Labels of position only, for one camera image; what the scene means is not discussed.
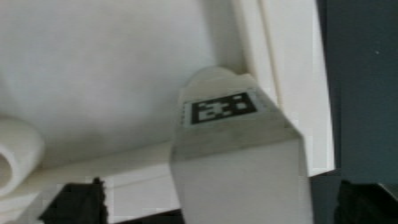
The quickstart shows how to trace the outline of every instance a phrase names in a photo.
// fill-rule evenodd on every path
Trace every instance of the black object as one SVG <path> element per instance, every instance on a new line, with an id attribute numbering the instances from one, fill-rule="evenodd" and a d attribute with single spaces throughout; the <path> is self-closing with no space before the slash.
<path id="1" fill-rule="evenodd" d="M 185 224 L 181 210 L 151 215 L 119 224 Z"/>
<path id="2" fill-rule="evenodd" d="M 341 182 L 336 224 L 398 224 L 398 202 L 377 184 Z"/>
<path id="3" fill-rule="evenodd" d="M 68 184 L 39 217 L 45 224 L 107 224 L 103 182 Z"/>
<path id="4" fill-rule="evenodd" d="M 192 124 L 258 112 L 247 93 L 235 94 L 192 104 Z"/>

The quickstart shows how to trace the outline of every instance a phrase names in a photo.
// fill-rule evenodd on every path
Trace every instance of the white surface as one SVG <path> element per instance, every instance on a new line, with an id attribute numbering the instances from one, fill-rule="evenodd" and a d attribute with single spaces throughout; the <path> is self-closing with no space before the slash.
<path id="1" fill-rule="evenodd" d="M 316 1 L 235 0 L 235 4 L 251 71 L 270 97 L 277 95 L 274 102 L 304 134 L 309 175 L 315 176 L 334 170 Z"/>
<path id="2" fill-rule="evenodd" d="M 94 177 L 105 180 L 110 223 L 178 209 L 169 152 L 171 144 L 164 143 L 84 163 L 37 170 L 13 194 L 0 198 L 0 221 L 18 218 L 45 189 L 69 182 L 91 182 Z"/>
<path id="3" fill-rule="evenodd" d="M 0 47 L 0 114 L 43 132 L 45 167 L 167 141 L 192 74 L 245 72 L 229 0 L 6 0 Z"/>
<path id="4" fill-rule="evenodd" d="M 233 0 L 240 36 L 245 46 L 249 73 L 254 75 L 260 86 L 272 101 L 279 104 L 276 73 L 272 67 L 270 42 L 265 30 L 263 11 L 258 0 Z"/>
<path id="5" fill-rule="evenodd" d="M 206 71 L 194 81 L 206 76 Z M 258 101 L 265 110 L 190 127 L 178 121 L 171 170 L 185 221 L 190 224 L 309 224 L 304 142 L 249 75 L 222 75 L 187 86 L 180 117 L 192 116 L 185 113 L 187 104 L 235 95 L 242 90 L 254 92 L 252 103 Z"/>
<path id="6" fill-rule="evenodd" d="M 16 119 L 0 119 L 0 196 L 22 184 L 45 154 L 45 142 L 34 127 Z"/>

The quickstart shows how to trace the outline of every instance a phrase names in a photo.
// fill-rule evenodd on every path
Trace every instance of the white cylinder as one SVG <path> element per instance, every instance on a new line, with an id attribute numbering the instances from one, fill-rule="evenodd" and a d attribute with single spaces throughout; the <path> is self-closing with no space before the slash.
<path id="1" fill-rule="evenodd" d="M 45 154 L 45 141 L 34 127 L 14 119 L 0 120 L 0 196 L 22 184 Z"/>

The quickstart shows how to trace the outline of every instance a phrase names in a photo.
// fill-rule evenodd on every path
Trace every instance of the white roll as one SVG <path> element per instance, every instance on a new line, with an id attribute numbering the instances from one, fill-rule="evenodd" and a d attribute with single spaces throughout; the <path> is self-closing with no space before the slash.
<path id="1" fill-rule="evenodd" d="M 32 173 L 45 154 L 45 141 L 34 127 L 0 120 L 0 196 L 9 194 Z"/>

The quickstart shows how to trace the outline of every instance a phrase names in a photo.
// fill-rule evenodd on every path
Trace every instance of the white wall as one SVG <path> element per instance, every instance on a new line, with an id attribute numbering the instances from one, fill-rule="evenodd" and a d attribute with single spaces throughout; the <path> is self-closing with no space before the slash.
<path id="1" fill-rule="evenodd" d="M 0 114 L 43 132 L 45 166 L 171 138 L 194 72 L 245 71 L 229 0 L 6 0 Z"/>

